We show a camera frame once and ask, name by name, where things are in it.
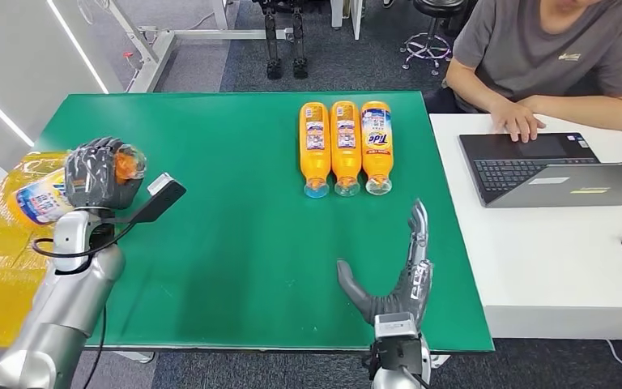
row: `logo on t-shirt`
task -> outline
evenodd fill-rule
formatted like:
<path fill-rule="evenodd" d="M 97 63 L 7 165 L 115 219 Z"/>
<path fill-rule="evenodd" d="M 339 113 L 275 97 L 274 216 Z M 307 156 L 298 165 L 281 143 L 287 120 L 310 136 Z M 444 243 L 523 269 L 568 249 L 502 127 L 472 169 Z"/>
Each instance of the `logo on t-shirt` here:
<path fill-rule="evenodd" d="M 581 59 L 581 54 L 567 54 L 563 53 L 559 56 L 560 61 L 577 61 Z"/>

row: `man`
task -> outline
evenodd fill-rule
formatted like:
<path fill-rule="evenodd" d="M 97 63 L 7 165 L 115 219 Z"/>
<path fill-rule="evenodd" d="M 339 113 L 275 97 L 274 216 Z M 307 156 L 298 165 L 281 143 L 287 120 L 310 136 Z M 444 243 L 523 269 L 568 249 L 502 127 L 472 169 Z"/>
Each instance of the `man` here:
<path fill-rule="evenodd" d="M 589 72 L 599 93 L 566 96 Z M 479 0 L 445 81 L 429 112 L 489 112 L 513 141 L 534 113 L 622 130 L 622 0 Z"/>

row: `black cord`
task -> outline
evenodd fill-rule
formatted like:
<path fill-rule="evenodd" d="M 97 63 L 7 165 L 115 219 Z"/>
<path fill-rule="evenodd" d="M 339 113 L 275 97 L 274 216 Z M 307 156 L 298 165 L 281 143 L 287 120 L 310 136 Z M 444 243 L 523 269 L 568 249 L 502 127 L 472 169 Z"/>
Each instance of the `black cord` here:
<path fill-rule="evenodd" d="M 414 376 L 414 378 L 416 378 L 416 381 L 419 382 L 420 386 L 424 387 L 425 389 L 429 389 L 430 385 L 428 385 L 420 376 L 420 374 L 412 374 Z"/>
<path fill-rule="evenodd" d="M 101 349 L 104 347 L 105 337 L 106 337 L 106 306 L 104 306 L 104 312 L 101 316 L 101 340 L 99 340 L 99 351 L 96 352 L 96 358 L 94 359 L 94 364 L 92 365 L 92 371 L 89 372 L 87 381 L 84 383 L 84 386 L 82 387 L 83 389 L 87 389 L 87 387 L 89 387 L 89 383 L 92 381 L 92 377 L 94 376 L 96 367 L 99 365 L 99 360 L 101 359 Z"/>
<path fill-rule="evenodd" d="M 120 240 L 121 237 L 124 237 L 133 227 L 134 227 L 134 223 L 128 224 L 128 226 L 125 227 L 125 229 L 123 229 L 116 237 L 114 237 L 112 241 L 106 242 L 105 244 L 99 247 L 96 247 L 95 249 L 83 251 L 81 253 L 61 254 L 61 253 L 52 253 L 50 251 L 40 249 L 39 244 L 42 242 L 53 243 L 53 239 L 51 239 L 50 237 L 40 237 L 38 239 L 35 239 L 34 241 L 32 241 L 32 249 L 38 254 L 46 255 L 47 257 L 53 257 L 53 258 L 86 257 L 88 255 L 96 254 L 99 251 L 102 251 L 103 249 L 106 249 L 110 247 L 111 245 L 114 245 L 118 240 Z"/>

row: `orange bottle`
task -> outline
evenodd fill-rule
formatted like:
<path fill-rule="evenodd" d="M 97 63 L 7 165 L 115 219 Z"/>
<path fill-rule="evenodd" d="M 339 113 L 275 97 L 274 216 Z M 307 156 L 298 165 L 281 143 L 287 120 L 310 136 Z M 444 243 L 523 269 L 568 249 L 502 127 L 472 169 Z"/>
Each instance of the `orange bottle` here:
<path fill-rule="evenodd" d="M 330 110 L 332 165 L 337 183 L 334 191 L 340 196 L 353 196 L 361 186 L 356 177 L 361 171 L 361 130 L 359 109 L 351 101 L 338 101 Z"/>
<path fill-rule="evenodd" d="M 306 178 L 304 193 L 314 199 L 328 194 L 330 173 L 330 123 L 328 110 L 316 102 L 299 111 L 299 163 Z"/>
<path fill-rule="evenodd" d="M 392 120 L 390 107 L 381 101 L 369 101 L 361 107 L 361 136 L 366 190 L 372 195 L 384 195 L 392 190 L 390 171 L 392 155 Z"/>

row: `stool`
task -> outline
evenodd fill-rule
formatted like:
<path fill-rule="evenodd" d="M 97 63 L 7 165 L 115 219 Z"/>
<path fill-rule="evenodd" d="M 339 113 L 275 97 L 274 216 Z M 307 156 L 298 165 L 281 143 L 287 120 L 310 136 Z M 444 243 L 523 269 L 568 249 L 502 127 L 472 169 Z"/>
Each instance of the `stool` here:
<path fill-rule="evenodd" d="M 399 49 L 402 53 L 409 52 L 409 56 L 402 65 L 403 69 L 409 69 L 409 61 L 412 58 L 420 58 L 433 61 L 435 69 L 432 75 L 440 74 L 440 60 L 449 62 L 452 58 L 452 48 L 449 43 L 435 34 L 437 27 L 443 19 L 451 18 L 464 8 L 464 0 L 413 0 L 414 7 L 422 14 L 430 16 L 430 26 L 428 32 L 416 34 L 404 42 L 404 46 Z M 415 41 L 416 38 L 425 36 L 425 44 Z"/>

